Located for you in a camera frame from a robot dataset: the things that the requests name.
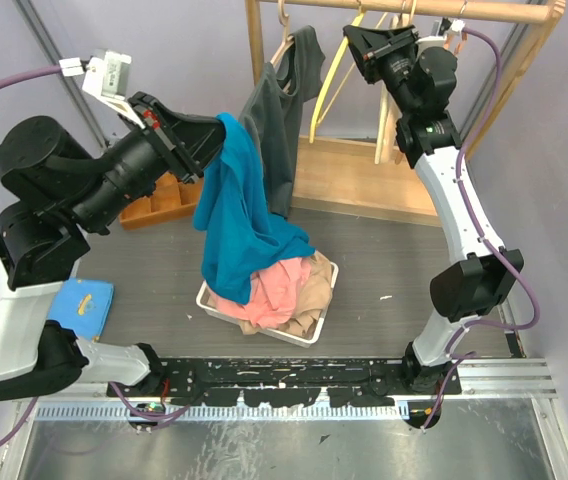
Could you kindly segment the wooden hanger blue shirt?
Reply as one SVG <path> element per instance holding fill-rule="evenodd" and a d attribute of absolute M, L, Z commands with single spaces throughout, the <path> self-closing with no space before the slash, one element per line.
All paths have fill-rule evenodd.
<path fill-rule="evenodd" d="M 345 74 L 345 76 L 343 77 L 343 79 L 341 80 L 341 82 L 339 83 L 339 85 L 336 87 L 333 96 L 331 97 L 331 99 L 329 101 L 326 100 L 327 95 L 329 93 L 329 90 L 331 88 L 331 84 L 333 83 L 334 79 L 335 79 L 335 75 L 338 71 L 338 68 L 340 67 L 340 64 L 345 56 L 345 54 L 347 53 L 347 48 L 348 48 L 348 41 L 345 37 L 342 38 L 342 41 L 340 42 L 340 45 L 333 57 L 333 60 L 331 61 L 331 64 L 329 66 L 328 72 L 326 74 L 326 77 L 324 79 L 324 83 L 321 87 L 320 93 L 317 96 L 316 99 L 316 103 L 315 103 L 315 107 L 313 109 L 313 113 L 311 116 L 311 121 L 310 121 L 310 129 L 309 129 L 309 135 L 308 135 L 308 140 L 310 143 L 313 143 L 316 139 L 317 136 L 317 130 L 318 127 L 321 125 L 321 123 L 324 121 L 326 115 L 328 114 L 328 112 L 330 111 L 330 108 L 332 107 L 333 103 L 335 102 L 337 96 L 340 94 L 341 90 L 343 89 L 346 81 L 348 80 L 349 76 L 351 75 L 351 73 L 353 72 L 354 68 L 355 68 L 355 64 L 352 64 L 347 73 Z"/>

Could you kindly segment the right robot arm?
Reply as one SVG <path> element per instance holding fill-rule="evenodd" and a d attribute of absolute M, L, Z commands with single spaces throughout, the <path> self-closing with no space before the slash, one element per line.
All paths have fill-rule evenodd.
<path fill-rule="evenodd" d="M 430 282 L 434 310 L 402 358 L 401 379 L 429 393 L 453 361 L 471 326 L 502 304 L 523 266 L 486 217 L 447 110 L 457 86 L 457 58 L 427 46 L 414 27 L 380 30 L 348 25 L 343 34 L 369 84 L 383 82 L 400 111 L 396 142 L 426 188 L 445 234 L 450 265 Z"/>

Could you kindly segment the wooden hanger with metal hook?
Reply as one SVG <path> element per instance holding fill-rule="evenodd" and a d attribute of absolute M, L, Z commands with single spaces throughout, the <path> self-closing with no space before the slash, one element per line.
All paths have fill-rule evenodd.
<path fill-rule="evenodd" d="M 458 56 L 464 48 L 468 35 L 464 31 L 465 22 L 461 19 L 462 14 L 465 12 L 468 1 L 464 0 L 460 8 L 458 17 L 451 21 L 449 29 L 446 31 L 444 48 L 451 51 L 455 56 Z"/>

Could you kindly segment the pink t shirt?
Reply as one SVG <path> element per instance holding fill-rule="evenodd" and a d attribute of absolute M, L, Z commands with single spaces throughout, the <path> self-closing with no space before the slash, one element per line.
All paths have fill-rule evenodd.
<path fill-rule="evenodd" d="M 282 260 L 251 276 L 249 301 L 240 304 L 210 292 L 224 315 L 248 321 L 253 327 L 277 328 L 291 319 L 299 293 L 311 274 L 307 258 Z"/>

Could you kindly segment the blue t shirt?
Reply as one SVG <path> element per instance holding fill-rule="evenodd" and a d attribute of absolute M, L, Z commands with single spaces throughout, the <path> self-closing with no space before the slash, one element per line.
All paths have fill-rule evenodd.
<path fill-rule="evenodd" d="M 315 252 L 308 234 L 268 210 L 263 167 L 246 129 L 229 113 L 222 149 L 204 172 L 193 226 L 205 234 L 201 273 L 217 295 L 245 305 L 254 273 Z"/>

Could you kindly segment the beige t shirt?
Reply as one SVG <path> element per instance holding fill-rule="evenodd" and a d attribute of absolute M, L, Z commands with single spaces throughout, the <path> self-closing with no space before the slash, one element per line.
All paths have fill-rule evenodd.
<path fill-rule="evenodd" d="M 332 300 L 332 265 L 329 259 L 319 251 L 303 258 L 310 261 L 311 274 L 299 293 L 297 306 L 291 319 L 277 328 L 253 327 L 248 321 L 240 320 L 241 328 L 246 334 L 272 329 L 304 338 L 315 326 L 320 313 L 329 306 Z"/>

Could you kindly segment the wooden hanger grey shirt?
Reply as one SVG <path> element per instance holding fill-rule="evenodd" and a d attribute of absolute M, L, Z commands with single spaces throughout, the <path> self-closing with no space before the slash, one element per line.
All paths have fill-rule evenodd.
<path fill-rule="evenodd" d="M 277 1 L 277 12 L 278 12 L 279 23 L 282 26 L 282 40 L 280 45 L 276 49 L 275 53 L 273 54 L 272 58 L 270 59 L 270 64 L 273 67 L 274 71 L 277 71 L 285 54 L 294 46 L 295 43 L 295 38 L 290 34 L 290 16 L 285 11 L 284 0 Z M 287 69 L 287 80 L 286 83 L 281 87 L 282 91 L 287 94 L 291 92 L 291 87 L 293 84 L 293 76 L 294 76 L 294 62 L 291 59 L 289 59 L 288 69 Z"/>

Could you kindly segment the grey t shirt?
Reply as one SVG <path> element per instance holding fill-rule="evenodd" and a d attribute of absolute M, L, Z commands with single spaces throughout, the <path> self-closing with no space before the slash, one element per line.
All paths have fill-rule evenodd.
<path fill-rule="evenodd" d="M 264 64 L 239 116 L 263 163 L 269 211 L 284 218 L 292 203 L 304 104 L 320 93 L 325 61 L 314 27 L 304 26 L 292 37 L 277 66 Z"/>

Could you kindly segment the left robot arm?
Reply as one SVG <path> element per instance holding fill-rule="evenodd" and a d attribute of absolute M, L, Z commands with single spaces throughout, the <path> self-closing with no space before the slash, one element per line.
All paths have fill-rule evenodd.
<path fill-rule="evenodd" d="M 158 393 L 165 370 L 145 343 L 94 344 L 49 315 L 51 303 L 131 203 L 166 173 L 194 183 L 220 152 L 223 123 L 179 114 L 139 92 L 137 121 L 92 157 L 54 118 L 27 118 L 0 143 L 0 181 L 16 202 L 0 213 L 0 401 L 41 397 L 75 383 L 114 382 Z"/>

